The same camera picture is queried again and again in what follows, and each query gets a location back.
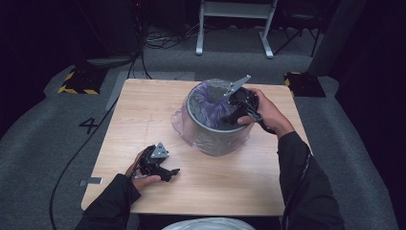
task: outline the black jacket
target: black jacket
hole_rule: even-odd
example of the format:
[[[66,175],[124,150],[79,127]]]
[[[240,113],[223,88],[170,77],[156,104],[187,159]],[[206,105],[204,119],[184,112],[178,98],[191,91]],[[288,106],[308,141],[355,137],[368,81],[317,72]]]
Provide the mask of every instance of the black jacket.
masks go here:
[[[280,139],[278,155],[284,202],[302,175],[308,151],[307,145],[296,132],[288,133]],[[101,195],[83,212],[76,229],[125,229],[130,204],[140,196],[125,175],[117,174]],[[289,203],[291,205],[289,230],[345,229],[328,178],[312,157],[296,198]]]

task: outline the person's right hand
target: person's right hand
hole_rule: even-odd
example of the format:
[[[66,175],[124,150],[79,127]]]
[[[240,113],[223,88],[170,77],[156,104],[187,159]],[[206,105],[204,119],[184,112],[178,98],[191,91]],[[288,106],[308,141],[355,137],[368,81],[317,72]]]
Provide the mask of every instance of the person's right hand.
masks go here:
[[[255,93],[259,98],[258,113],[262,115],[263,121],[267,127],[272,128],[277,133],[278,139],[284,134],[294,131],[292,124],[277,107],[257,88],[249,88],[248,90]],[[254,123],[255,121],[249,116],[240,117],[237,122],[241,125]]]

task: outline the wire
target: wire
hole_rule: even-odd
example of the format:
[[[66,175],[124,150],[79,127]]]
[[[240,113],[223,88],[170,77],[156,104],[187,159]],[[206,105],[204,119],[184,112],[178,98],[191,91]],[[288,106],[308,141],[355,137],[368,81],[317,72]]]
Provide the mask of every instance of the wire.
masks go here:
[[[144,67],[144,71],[146,72],[147,78],[152,80],[152,77],[150,76],[150,74],[148,73],[148,71],[146,69],[146,64],[144,63],[144,52],[141,52],[141,61],[143,62],[143,67]]]
[[[129,78],[129,74],[131,72],[131,68],[133,68],[134,66],[134,62],[135,59],[132,59],[131,65],[129,66],[128,69],[128,74],[127,74],[127,78]],[[99,128],[102,126],[104,120],[107,118],[108,114],[113,110],[114,106],[116,105],[117,101],[118,101],[119,97],[117,97],[117,99],[114,101],[114,103],[110,106],[110,108],[107,110],[107,112],[104,114],[104,116],[101,118],[101,121],[99,122],[99,125],[95,128],[95,130],[90,134],[90,136],[84,141],[84,143],[79,147],[79,149],[75,152],[75,154],[72,156],[72,158],[68,161],[68,163],[66,164],[65,168],[62,170],[62,172],[60,173],[56,184],[52,190],[51,193],[51,198],[50,198],[50,204],[49,204],[49,215],[50,215],[50,220],[51,220],[51,224],[54,230],[56,230],[56,224],[55,224],[55,220],[54,220],[54,197],[56,194],[56,189],[57,186],[59,185],[60,180],[62,179],[63,175],[65,174],[65,172],[67,171],[67,169],[69,168],[69,166],[71,165],[71,163],[75,160],[75,158],[78,156],[78,154],[81,152],[81,150],[83,150],[83,148],[86,146],[86,144],[90,141],[90,139],[92,139],[92,137],[95,135],[95,133],[99,130]]]
[[[292,209],[292,205],[293,205],[292,203],[296,199],[296,195],[298,194],[299,189],[301,188],[303,182],[305,181],[305,175],[306,175],[308,167],[310,165],[311,151],[308,148],[308,146],[306,146],[306,151],[307,151],[307,156],[306,156],[306,159],[305,159],[304,169],[302,171],[301,178],[300,178],[296,188],[294,188],[291,191],[291,193],[290,193],[290,195],[289,195],[289,197],[288,197],[288,199],[286,201],[286,204],[285,204],[285,208],[284,208],[283,216],[282,216],[282,230],[286,230],[287,227],[288,227],[288,217],[289,217],[291,209]]]
[[[178,45],[182,41],[186,41],[193,36],[198,35],[198,30],[194,30],[199,23],[188,29],[185,36],[182,37],[178,34],[170,34],[170,31],[165,32],[150,32],[145,40],[145,46],[150,49],[169,49]]]

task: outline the wooden table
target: wooden table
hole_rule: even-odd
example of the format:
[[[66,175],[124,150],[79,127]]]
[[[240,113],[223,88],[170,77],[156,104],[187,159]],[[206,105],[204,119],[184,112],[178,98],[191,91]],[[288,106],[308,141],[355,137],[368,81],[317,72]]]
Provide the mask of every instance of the wooden table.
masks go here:
[[[201,216],[281,216],[278,140],[254,125],[249,140],[227,155],[212,157],[187,145],[173,129],[171,115],[198,81],[127,80],[101,146],[82,209],[124,173],[138,152],[163,142],[169,158],[161,165],[181,169],[170,182],[141,191],[131,212]],[[261,89],[307,142],[289,89],[282,85],[244,84]]]

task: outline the person's left hand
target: person's left hand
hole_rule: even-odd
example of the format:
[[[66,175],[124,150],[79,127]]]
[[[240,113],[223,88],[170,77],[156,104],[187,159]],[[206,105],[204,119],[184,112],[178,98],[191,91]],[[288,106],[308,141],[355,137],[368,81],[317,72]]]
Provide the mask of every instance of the person's left hand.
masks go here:
[[[135,164],[138,162],[138,159],[141,157],[142,153],[143,153],[142,151],[140,153],[138,153],[138,155],[135,158],[132,165],[130,165],[128,167],[127,171],[125,172],[126,176],[131,176],[132,169],[134,169]],[[136,174],[141,175],[140,170],[137,170]],[[142,190],[145,186],[150,185],[150,184],[155,183],[155,182],[160,181],[160,180],[161,180],[161,176],[159,176],[159,175],[150,175],[150,176],[147,176],[147,177],[144,177],[144,178],[137,178],[137,179],[131,178],[132,184],[134,185],[134,187],[138,191]]]

